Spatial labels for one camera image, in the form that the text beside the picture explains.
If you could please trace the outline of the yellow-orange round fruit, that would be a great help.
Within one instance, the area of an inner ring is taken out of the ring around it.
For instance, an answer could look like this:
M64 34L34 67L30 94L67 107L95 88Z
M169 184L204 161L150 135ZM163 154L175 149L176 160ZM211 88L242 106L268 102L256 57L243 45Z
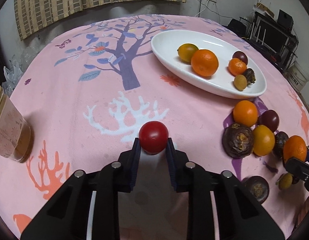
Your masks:
M265 125L259 125L253 130L253 152L258 156L265 156L272 152L275 145L274 133Z

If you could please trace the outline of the small orange top fruit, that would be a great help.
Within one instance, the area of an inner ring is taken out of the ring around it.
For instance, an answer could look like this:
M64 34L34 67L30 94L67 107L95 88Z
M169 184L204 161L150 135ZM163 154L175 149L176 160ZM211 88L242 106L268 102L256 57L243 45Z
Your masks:
M242 100L233 109L233 119L236 123L252 127L258 119L257 107L248 100Z

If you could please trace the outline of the small tan longan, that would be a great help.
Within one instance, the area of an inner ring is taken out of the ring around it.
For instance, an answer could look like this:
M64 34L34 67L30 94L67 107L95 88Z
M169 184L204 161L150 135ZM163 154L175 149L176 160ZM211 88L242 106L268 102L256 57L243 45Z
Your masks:
M247 79L244 75L237 75L234 78L234 86L237 90L243 91L247 87Z

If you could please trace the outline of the large orange mandarin front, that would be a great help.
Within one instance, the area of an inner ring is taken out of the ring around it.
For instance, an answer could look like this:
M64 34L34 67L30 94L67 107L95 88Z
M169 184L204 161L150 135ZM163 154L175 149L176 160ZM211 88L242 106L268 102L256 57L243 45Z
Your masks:
M229 61L228 70L233 76L243 74L247 69L247 65L240 59L233 58Z

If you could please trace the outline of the large orange mandarin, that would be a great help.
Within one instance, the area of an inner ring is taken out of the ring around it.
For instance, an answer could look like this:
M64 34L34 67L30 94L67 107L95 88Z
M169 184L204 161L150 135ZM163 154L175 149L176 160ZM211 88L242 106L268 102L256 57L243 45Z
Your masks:
M240 59L233 58L229 61L228 70L233 76L243 74L247 69L247 65Z
M212 51L200 49L194 53L191 59L191 67L196 74L202 77L210 77L217 71L219 61Z

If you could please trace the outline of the red cherry tomato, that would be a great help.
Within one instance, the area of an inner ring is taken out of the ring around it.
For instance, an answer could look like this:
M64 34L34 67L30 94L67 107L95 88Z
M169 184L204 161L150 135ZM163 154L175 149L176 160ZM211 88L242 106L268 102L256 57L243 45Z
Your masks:
M166 148L168 138L167 127L159 121L149 121L139 131L140 146L150 155L162 152Z

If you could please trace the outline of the large dark purple plum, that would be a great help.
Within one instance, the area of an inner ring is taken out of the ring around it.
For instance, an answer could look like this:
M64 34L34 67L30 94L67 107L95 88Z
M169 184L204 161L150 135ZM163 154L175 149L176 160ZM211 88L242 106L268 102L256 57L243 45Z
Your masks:
M248 57L246 56L246 54L242 51L236 51L234 52L233 56L232 56L233 59L239 59L241 60L244 64L248 64Z

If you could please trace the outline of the large orange mandarin back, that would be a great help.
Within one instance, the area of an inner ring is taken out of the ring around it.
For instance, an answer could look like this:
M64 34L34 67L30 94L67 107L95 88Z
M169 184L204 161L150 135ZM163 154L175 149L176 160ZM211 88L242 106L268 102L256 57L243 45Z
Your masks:
M196 74L202 77L210 77L217 71L219 61L212 51L200 49L194 53L191 59L191 67Z

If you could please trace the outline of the green-yellow round fruit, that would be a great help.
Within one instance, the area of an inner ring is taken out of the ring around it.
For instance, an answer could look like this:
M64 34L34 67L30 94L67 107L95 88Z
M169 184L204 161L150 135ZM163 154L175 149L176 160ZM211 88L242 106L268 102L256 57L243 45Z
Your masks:
M198 47L191 43L182 44L178 49L179 58L185 63L191 63L191 59L196 51L198 51Z

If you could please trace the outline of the small orange mandarin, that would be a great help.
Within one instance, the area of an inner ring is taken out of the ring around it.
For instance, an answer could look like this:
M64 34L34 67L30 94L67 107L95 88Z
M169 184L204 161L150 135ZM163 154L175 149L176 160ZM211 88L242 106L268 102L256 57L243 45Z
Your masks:
M283 147L283 163L287 163L287 161L293 157L300 161L305 161L307 157L306 143L304 139L298 135L291 136Z

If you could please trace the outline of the pale longan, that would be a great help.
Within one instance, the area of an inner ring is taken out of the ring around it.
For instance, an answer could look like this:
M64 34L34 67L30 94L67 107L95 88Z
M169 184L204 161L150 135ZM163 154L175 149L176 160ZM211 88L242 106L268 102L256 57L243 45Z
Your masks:
M293 176L290 173L283 174L278 182L278 187L280 190L286 190L291 187L293 181Z

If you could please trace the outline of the dark mangosteen right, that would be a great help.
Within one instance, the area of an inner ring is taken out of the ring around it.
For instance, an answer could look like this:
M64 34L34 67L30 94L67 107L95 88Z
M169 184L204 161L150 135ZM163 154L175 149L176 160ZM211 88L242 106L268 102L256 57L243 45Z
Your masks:
M283 157L283 148L288 139L289 136L285 132L279 131L278 133L276 133L275 145L272 152L278 159L281 159Z

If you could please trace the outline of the dark plum top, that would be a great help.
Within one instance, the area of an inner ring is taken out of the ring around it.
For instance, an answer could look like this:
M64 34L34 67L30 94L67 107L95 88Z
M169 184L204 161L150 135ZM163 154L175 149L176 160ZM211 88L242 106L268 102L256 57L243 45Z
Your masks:
M274 110L267 110L258 118L258 124L268 127L272 132L278 130L279 123L279 116Z

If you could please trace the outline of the brown passion fruit top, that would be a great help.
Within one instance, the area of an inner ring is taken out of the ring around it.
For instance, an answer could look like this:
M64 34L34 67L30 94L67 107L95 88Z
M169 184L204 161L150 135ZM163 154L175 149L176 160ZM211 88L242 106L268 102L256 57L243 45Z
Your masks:
M254 137L251 128L233 123L224 129L222 145L227 155L234 159L241 159L253 151Z

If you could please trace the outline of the brown passion fruit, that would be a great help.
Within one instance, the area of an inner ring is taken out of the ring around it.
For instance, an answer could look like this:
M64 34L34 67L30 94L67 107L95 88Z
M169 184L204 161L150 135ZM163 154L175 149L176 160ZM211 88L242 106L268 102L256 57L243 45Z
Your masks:
M247 80L247 85L251 85L253 83L255 83L256 81L256 76L255 76L255 73L254 71L251 69L251 68L247 68L243 74L242 74L246 80Z
M254 137L251 128L233 123L224 129L222 145L227 155L234 159L241 159L253 151Z

